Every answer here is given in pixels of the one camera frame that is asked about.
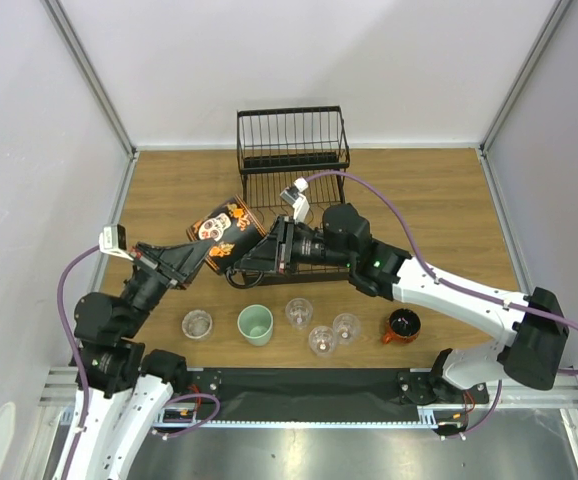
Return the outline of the small orange black cup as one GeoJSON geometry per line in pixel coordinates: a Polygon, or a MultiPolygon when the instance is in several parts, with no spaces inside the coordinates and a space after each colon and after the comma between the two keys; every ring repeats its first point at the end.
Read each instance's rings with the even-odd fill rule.
{"type": "Polygon", "coordinates": [[[391,342],[411,343],[420,334],[421,320],[410,309],[399,308],[394,310],[385,323],[385,331],[381,341],[383,344],[391,342]]]}

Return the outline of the black skull pattern mug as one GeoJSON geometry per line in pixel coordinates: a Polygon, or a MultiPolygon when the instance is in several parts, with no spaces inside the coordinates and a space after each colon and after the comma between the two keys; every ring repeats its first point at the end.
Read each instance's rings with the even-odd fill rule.
{"type": "Polygon", "coordinates": [[[241,284],[233,281],[236,262],[262,241],[266,234],[260,220],[238,195],[230,197],[187,229],[191,241],[213,241],[205,263],[237,289],[258,286],[264,278],[262,273],[258,273],[252,281],[248,281],[246,275],[243,275],[241,284]]]}

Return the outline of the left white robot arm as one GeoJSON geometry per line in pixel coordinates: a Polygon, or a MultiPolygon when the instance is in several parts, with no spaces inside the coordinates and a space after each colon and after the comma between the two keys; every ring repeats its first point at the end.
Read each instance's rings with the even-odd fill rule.
{"type": "Polygon", "coordinates": [[[192,388],[184,357],[146,352],[134,340],[168,291],[192,283],[212,245],[209,240],[168,247],[139,242],[128,249],[122,240],[101,237],[94,246],[130,261],[132,275],[118,296],[83,296],[74,320],[63,324],[78,375],[74,417],[55,478],[123,479],[165,406],[220,403],[192,388]]]}

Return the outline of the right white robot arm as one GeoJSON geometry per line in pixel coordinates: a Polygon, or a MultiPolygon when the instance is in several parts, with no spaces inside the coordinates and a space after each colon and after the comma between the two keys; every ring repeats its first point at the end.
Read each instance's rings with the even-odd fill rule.
{"type": "Polygon", "coordinates": [[[369,221],[350,204],[327,208],[319,228],[278,217],[233,268],[285,275],[298,265],[346,268],[349,283],[365,295],[422,306],[489,335],[480,346],[438,354],[429,389],[439,401],[451,402],[494,380],[511,379],[539,391],[555,383],[569,329],[558,323],[562,309],[549,290],[537,287],[525,295],[424,267],[408,251],[375,239],[369,221]]]}

